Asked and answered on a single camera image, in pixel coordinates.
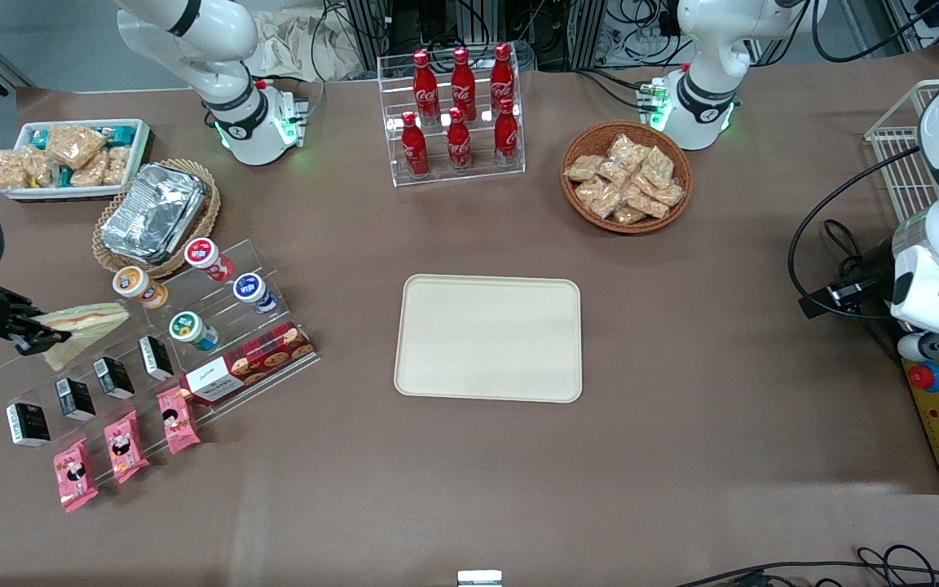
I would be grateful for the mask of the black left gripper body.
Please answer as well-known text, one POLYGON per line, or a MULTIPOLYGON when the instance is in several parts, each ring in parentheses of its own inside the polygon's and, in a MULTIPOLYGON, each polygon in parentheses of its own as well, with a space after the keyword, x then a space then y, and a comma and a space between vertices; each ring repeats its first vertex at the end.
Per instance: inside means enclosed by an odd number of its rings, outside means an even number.
POLYGON ((890 316, 895 279, 892 242, 880 241, 844 260, 844 278, 857 291, 847 297, 844 310, 857 316, 890 316))

